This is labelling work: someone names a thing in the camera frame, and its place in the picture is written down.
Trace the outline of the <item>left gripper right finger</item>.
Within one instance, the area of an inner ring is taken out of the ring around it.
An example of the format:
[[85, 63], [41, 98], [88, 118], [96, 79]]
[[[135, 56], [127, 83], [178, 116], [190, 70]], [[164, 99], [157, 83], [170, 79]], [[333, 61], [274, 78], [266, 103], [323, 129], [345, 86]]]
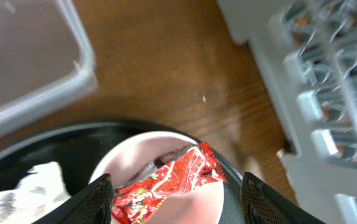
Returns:
[[324, 224], [250, 172], [243, 175], [241, 199], [246, 223]]

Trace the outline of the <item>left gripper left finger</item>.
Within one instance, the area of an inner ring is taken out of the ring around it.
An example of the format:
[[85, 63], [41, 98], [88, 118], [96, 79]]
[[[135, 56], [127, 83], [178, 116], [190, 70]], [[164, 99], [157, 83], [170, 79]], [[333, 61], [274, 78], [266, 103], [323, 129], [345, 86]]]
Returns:
[[33, 224], [111, 224], [113, 197], [110, 174], [103, 174]]

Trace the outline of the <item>red snack wrapper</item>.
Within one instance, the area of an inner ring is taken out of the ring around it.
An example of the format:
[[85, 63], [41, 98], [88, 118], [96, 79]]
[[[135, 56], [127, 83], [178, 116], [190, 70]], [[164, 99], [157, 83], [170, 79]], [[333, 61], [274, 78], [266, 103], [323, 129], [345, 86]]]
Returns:
[[116, 187], [111, 214], [119, 223], [144, 223], [169, 196], [226, 180], [211, 147], [190, 144], [160, 155]]

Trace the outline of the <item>white tissue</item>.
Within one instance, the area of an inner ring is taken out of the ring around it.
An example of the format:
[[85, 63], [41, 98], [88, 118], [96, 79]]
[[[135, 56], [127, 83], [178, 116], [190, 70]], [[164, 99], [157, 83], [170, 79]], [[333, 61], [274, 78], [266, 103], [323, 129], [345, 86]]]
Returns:
[[70, 197], [58, 162], [33, 166], [15, 189], [0, 191], [0, 224], [34, 223]]

